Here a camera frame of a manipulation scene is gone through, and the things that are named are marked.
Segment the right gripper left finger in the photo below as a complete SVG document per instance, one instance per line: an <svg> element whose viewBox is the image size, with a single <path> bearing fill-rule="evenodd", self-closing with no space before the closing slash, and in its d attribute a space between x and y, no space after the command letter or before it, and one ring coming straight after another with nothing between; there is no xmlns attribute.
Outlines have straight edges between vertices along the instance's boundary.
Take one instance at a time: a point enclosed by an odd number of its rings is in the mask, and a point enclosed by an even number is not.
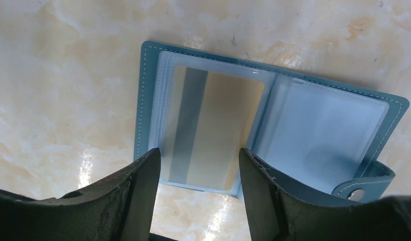
<svg viewBox="0 0 411 241"><path fill-rule="evenodd" d="M147 240L161 169L159 149L61 198L0 189L0 240Z"/></svg>

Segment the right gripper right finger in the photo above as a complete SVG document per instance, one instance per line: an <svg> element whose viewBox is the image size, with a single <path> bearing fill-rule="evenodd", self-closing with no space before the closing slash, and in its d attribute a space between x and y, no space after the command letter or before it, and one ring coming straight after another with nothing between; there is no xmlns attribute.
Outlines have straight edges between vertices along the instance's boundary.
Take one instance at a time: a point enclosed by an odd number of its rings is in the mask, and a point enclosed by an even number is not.
<svg viewBox="0 0 411 241"><path fill-rule="evenodd" d="M239 151L252 240L411 240L411 196L360 203L307 186Z"/></svg>

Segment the teal card holder wallet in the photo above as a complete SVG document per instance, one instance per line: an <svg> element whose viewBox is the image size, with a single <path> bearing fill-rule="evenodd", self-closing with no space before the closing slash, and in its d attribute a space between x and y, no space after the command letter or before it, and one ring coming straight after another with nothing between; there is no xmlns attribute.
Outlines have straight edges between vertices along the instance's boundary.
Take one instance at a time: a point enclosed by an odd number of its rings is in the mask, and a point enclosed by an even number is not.
<svg viewBox="0 0 411 241"><path fill-rule="evenodd" d="M378 199L394 179L395 173L378 156L409 107L406 98L154 41L145 41L141 50L136 157L152 148L162 150L177 66L261 81L264 92L243 148L293 179L356 202ZM228 191L160 181L242 198L239 151L235 182Z"/></svg>

